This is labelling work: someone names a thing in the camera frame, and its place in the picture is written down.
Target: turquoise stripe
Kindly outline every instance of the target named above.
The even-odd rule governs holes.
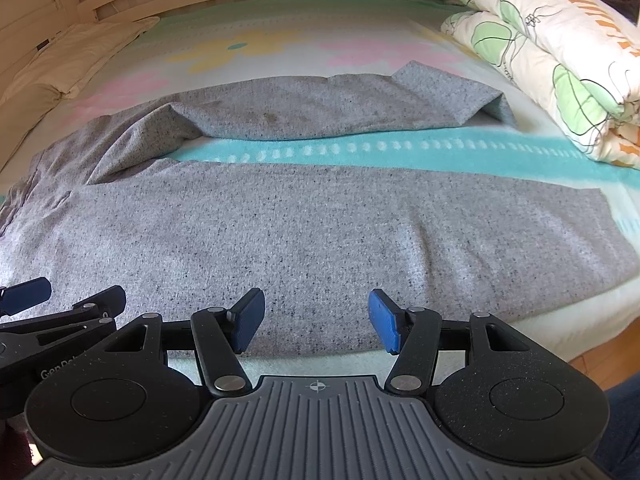
[[[485,173],[553,182],[621,182],[640,171],[593,162],[561,137],[487,127],[357,134],[316,140],[211,139],[168,155],[176,160],[269,162]]]

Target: folded fabric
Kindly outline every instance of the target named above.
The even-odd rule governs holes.
[[[32,84],[50,85],[72,99],[108,60],[159,18],[133,23],[76,23],[60,32],[18,72],[4,90],[0,104]]]
[[[601,0],[461,0],[551,54],[615,118],[640,124],[640,32]]]
[[[585,155],[640,169],[638,127],[614,118],[591,93],[593,84],[585,85],[510,24],[490,12],[468,11],[447,18],[442,31],[515,83]]]
[[[14,156],[29,131],[60,101],[60,92],[47,84],[23,88],[0,104],[0,170]]]

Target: mattress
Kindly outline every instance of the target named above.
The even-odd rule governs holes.
[[[577,153],[549,116],[502,75],[439,33],[461,8],[435,0],[249,1],[163,18],[124,48],[81,94],[62,102],[29,134],[0,173],[0,195],[28,172],[31,157],[91,118],[173,92],[275,75],[391,74],[409,60],[503,90],[514,130],[479,114],[463,128],[363,134],[331,142],[197,139],[169,156],[218,162],[343,164],[464,171],[599,187],[621,231],[640,250],[640,172],[597,164]],[[640,278],[595,298],[514,326],[564,359],[621,332],[640,313]],[[244,359],[252,380],[270,374],[376,374],[383,351],[304,358]],[[193,360],[172,365],[192,378]],[[438,375],[461,365],[443,353]]]

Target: metal screw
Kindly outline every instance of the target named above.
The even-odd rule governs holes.
[[[417,390],[422,386],[422,381],[414,375],[396,375],[391,379],[391,385],[402,392]]]
[[[213,385],[221,392],[236,392],[242,390],[246,381],[237,375],[223,375],[218,377]]]

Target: gray ribbed surface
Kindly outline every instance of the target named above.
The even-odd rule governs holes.
[[[266,377],[256,392],[217,400],[180,446],[119,468],[44,461],[28,480],[604,480],[587,459],[526,469],[475,457],[444,436],[424,405],[371,377]]]

